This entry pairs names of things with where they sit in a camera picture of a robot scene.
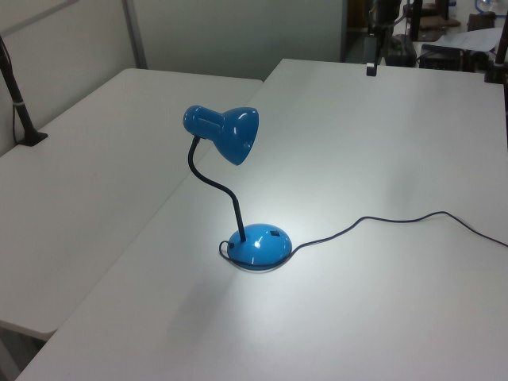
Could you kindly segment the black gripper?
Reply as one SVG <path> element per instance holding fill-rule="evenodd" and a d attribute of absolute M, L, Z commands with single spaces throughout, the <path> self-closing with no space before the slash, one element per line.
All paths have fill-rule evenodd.
<path fill-rule="evenodd" d="M 369 34 L 364 38 L 364 61 L 366 75 L 376 76 L 377 66 L 381 65 L 387 54 L 387 27 L 392 27 L 398 20 L 401 0 L 366 1 L 366 18 L 376 28 L 376 36 Z"/>

